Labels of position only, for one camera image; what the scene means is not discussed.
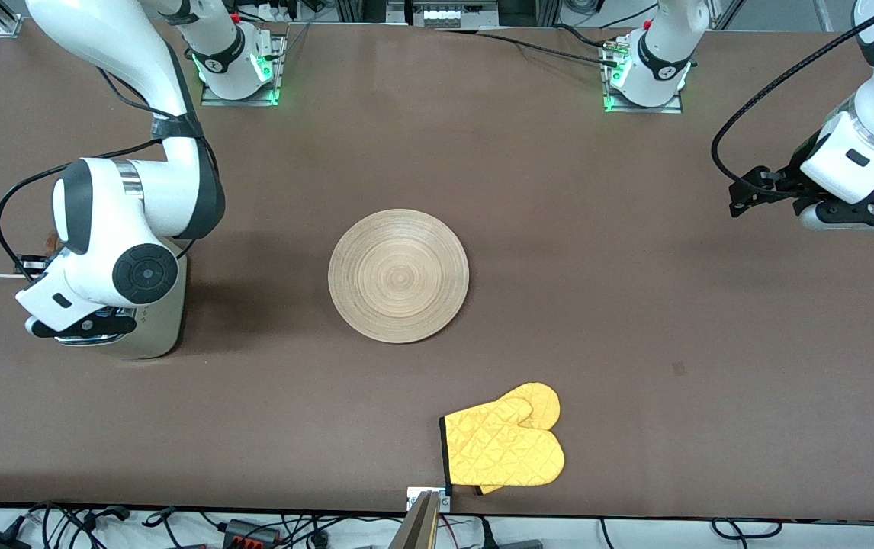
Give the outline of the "small metal edge bracket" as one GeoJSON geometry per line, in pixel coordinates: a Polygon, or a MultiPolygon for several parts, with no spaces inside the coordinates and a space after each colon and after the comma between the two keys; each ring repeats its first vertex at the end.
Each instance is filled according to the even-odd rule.
{"type": "Polygon", "coordinates": [[[436,493],[439,496],[439,511],[441,514],[451,513],[451,493],[446,486],[441,487],[421,487],[410,486],[406,489],[406,510],[409,512],[413,504],[423,496],[424,493],[436,493]]]}

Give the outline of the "silver two-slot toaster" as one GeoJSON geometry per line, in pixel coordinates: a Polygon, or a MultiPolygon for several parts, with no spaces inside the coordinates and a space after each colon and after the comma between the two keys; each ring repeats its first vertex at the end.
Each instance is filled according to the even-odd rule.
{"type": "Polygon", "coordinates": [[[178,260],[178,281],[171,292],[158,302],[140,308],[105,308],[92,314],[92,322],[106,319],[132,319],[133,331],[126,334],[107,334],[92,327],[84,335],[54,338],[68,348],[83,348],[124,361],[154,359],[169,353],[178,344],[182,332],[184,297],[188,281],[188,259],[178,260]]]}

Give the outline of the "wooden beam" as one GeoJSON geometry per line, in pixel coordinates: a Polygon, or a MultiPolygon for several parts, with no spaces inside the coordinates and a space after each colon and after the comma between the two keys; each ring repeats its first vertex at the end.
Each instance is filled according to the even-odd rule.
{"type": "Polygon", "coordinates": [[[440,515],[439,496],[424,493],[406,512],[387,549],[435,549],[440,515]]]}

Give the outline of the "round wooden plate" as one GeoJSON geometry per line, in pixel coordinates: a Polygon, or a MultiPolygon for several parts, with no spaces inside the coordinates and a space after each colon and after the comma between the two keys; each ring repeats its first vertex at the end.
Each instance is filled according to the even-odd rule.
{"type": "Polygon", "coordinates": [[[326,282],[337,313],[357,333],[409,344],[437,334],[458,315],[471,268],[447,223],[390,209],[346,230],[330,255],[326,282]]]}

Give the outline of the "black orange connector box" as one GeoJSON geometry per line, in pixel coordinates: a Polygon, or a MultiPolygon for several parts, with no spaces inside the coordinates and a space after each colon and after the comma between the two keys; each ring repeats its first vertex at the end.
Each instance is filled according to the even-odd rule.
{"type": "Polygon", "coordinates": [[[221,549],[275,549],[281,541],[277,528],[243,520],[222,522],[221,549]]]}

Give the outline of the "white power strip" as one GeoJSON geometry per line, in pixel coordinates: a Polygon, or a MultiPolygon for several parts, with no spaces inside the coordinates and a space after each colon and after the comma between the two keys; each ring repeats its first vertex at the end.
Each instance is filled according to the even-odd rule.
{"type": "Polygon", "coordinates": [[[388,21],[405,21],[406,5],[413,27],[479,31],[500,24],[496,0],[393,0],[387,4],[388,21]]]}

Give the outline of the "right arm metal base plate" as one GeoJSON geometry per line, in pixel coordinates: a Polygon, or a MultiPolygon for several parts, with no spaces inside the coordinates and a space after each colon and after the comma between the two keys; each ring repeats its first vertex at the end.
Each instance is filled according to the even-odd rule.
{"type": "Polygon", "coordinates": [[[208,72],[197,60],[202,104],[259,107],[279,104],[287,49],[287,36],[255,29],[245,40],[244,52],[228,65],[226,72],[208,72]]]}

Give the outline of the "yellow quilted oven mitt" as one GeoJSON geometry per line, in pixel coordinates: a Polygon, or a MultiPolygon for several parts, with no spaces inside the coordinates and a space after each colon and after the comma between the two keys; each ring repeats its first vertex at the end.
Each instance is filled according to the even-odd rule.
{"type": "Polygon", "coordinates": [[[555,389],[539,382],[444,415],[439,433],[446,486],[486,496],[507,486],[554,482],[566,464],[553,432],[560,415],[555,389]]]}

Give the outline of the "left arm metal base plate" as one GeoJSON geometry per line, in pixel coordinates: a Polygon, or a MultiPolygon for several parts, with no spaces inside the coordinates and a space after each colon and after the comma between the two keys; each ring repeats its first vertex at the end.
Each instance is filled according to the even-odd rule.
{"type": "Polygon", "coordinates": [[[635,59],[635,42],[627,34],[603,43],[601,59],[611,60],[612,67],[602,69],[602,94],[607,112],[650,112],[650,114],[681,114],[681,90],[691,65],[664,81],[635,59]]]}

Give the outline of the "aluminium frame behind table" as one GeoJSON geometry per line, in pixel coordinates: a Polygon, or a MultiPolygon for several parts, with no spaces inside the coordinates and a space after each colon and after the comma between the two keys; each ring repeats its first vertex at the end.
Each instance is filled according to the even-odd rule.
{"type": "MultiPolygon", "coordinates": [[[[393,0],[333,0],[343,22],[381,22],[409,25],[409,5],[406,20],[389,22],[387,4],[393,0]]],[[[552,27],[558,21],[564,0],[496,0],[499,3],[499,27],[552,27]]]]}

